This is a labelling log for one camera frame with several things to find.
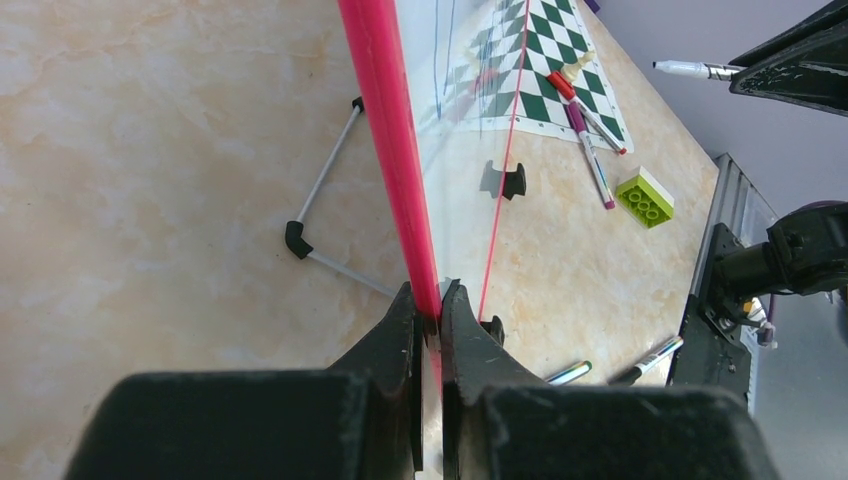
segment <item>transparent acrylic sheet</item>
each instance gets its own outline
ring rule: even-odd
[[[513,103],[503,91],[518,87],[525,1],[397,0],[441,294],[459,278],[475,307],[484,297],[512,131],[483,122],[486,112]],[[457,128],[475,120],[474,131]]]

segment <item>chessboard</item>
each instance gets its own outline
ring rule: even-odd
[[[575,0],[500,0],[491,18],[478,26],[469,45],[455,45],[457,61],[444,77],[444,94],[422,112],[419,131],[450,116],[450,106],[468,108],[451,125],[455,131],[515,130],[579,142],[563,99],[545,78],[595,50]],[[577,96],[596,113],[629,152],[633,141],[600,61],[585,65],[573,83]],[[464,97],[473,96],[473,101]],[[513,111],[515,122],[512,122]],[[592,143],[610,148],[590,126]]]

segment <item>pink marker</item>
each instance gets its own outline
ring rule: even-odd
[[[607,210],[615,208],[615,200],[613,200],[612,192],[607,185],[607,179],[604,176],[604,171],[601,169],[601,163],[598,161],[598,156],[595,154],[595,147],[592,146],[592,141],[589,139],[589,131],[586,129],[586,123],[583,121],[583,115],[580,113],[580,108],[576,102],[571,102],[565,107],[565,114],[568,115],[568,121],[571,122],[572,128],[577,131],[577,136],[583,143],[583,150],[586,152],[586,160],[592,168],[592,173],[595,175],[595,184],[598,186],[598,192],[604,201],[604,207]]]

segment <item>marker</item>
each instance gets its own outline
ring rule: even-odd
[[[729,82],[733,75],[745,70],[743,67],[734,65],[719,65],[717,63],[703,62],[676,62],[667,60],[665,62],[654,62],[654,68],[672,75],[683,75],[684,77],[703,78],[706,80],[719,80]]]
[[[580,97],[577,96],[577,92],[574,90],[574,87],[571,86],[570,83],[562,76],[560,72],[553,72],[548,75],[548,81],[551,82],[551,85],[557,89],[557,91],[565,97],[566,103],[576,102],[577,106],[580,108],[580,111],[583,113],[583,116],[586,120],[595,127],[595,130],[604,137],[604,140],[607,141],[608,144],[618,152],[619,155],[624,155],[627,153],[627,149],[624,148],[624,144],[621,143],[621,140],[618,139],[615,135],[612,134],[609,128],[604,125],[604,122],[595,115],[595,112],[589,110],[589,107],[580,100]]]
[[[680,335],[675,335],[671,340],[663,343],[653,353],[639,361],[630,370],[622,373],[618,377],[610,380],[610,385],[630,386],[639,379],[642,375],[654,368],[660,360],[674,353],[675,350],[683,346],[683,338]]]
[[[546,381],[554,387],[571,383],[592,370],[592,362],[583,360],[550,377]]]
[[[604,171],[601,169],[601,163],[598,162],[598,156],[595,154],[595,147],[592,146],[592,141],[589,139],[589,131],[586,130],[586,124],[583,122],[583,115],[580,114],[580,108],[576,103],[571,102],[565,107],[565,114],[568,116],[568,121],[571,126],[577,131],[577,136],[583,143],[583,151],[586,153],[586,160],[592,168],[592,174],[595,175],[595,184],[598,186],[598,192],[601,194],[601,199],[604,202],[604,207],[607,210],[615,208],[615,200],[612,197],[607,185],[607,179],[604,176]]]

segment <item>beige marble surface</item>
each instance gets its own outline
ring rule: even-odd
[[[282,243],[358,95],[335,2],[0,3],[0,478],[132,372],[324,367],[389,299]],[[406,278],[366,121],[306,221]]]
[[[584,17],[638,150],[600,154],[647,166],[677,217],[605,214],[577,146],[518,134],[529,194],[501,210],[486,311],[533,371],[589,358],[597,382],[676,329],[715,170]],[[0,478],[61,475],[130,373],[320,368],[385,312],[281,241],[358,94],[334,2],[7,1],[0,45]],[[306,224],[405,279],[366,122]]]
[[[674,218],[648,230],[620,205],[605,211],[579,145],[516,132],[510,161],[524,164],[528,193],[501,208],[484,317],[504,320],[507,350],[537,375],[589,360],[577,383],[600,384],[680,328],[718,169],[579,4],[636,147],[597,149],[610,184],[646,167]],[[638,383],[664,384],[669,365]]]

